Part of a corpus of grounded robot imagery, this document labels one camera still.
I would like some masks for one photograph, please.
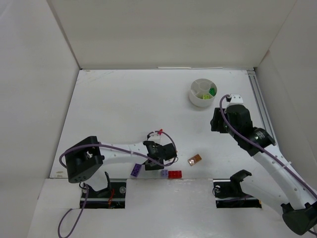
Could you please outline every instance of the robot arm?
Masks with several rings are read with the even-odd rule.
[[[222,100],[229,102],[226,109]],[[214,111],[211,130],[229,133],[276,181],[281,190],[259,181],[250,172],[240,171],[230,180],[237,191],[252,195],[282,214],[286,225],[303,235],[317,224],[317,194],[305,183],[283,157],[272,137],[261,128],[253,127],[250,112],[239,94],[223,97]]]
[[[137,163],[144,164],[145,170],[148,171],[160,170],[164,166],[173,164],[177,157],[174,142],[164,146],[159,142],[160,135],[156,133],[150,133],[146,141],[126,145],[101,143],[96,136],[89,136],[66,150],[59,161],[67,169],[70,183],[85,182],[94,191],[99,191],[108,187],[104,165]],[[164,165],[164,161],[173,158],[171,163]]]

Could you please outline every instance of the red lego brick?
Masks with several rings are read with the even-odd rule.
[[[182,171],[168,171],[168,178],[169,179],[181,179],[182,178]]]

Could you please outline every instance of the white wall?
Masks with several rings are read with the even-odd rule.
[[[317,1],[296,2],[256,73],[284,155],[317,189]]]
[[[79,68],[45,0],[0,1],[0,237],[25,238]]]
[[[82,68],[258,66],[296,0],[48,0]]]

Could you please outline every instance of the red cable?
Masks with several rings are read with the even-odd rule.
[[[112,203],[113,196],[114,196],[114,188],[111,190],[111,196],[110,196],[110,198],[109,198],[109,200],[108,200],[109,208],[110,208],[110,205],[111,205],[111,203]]]

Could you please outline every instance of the white bowl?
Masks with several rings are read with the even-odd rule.
[[[209,90],[214,89],[214,96],[209,93]],[[190,86],[189,99],[197,107],[208,107],[214,100],[217,94],[216,85],[205,78],[196,79]],[[203,99],[203,95],[208,95],[209,99]]]

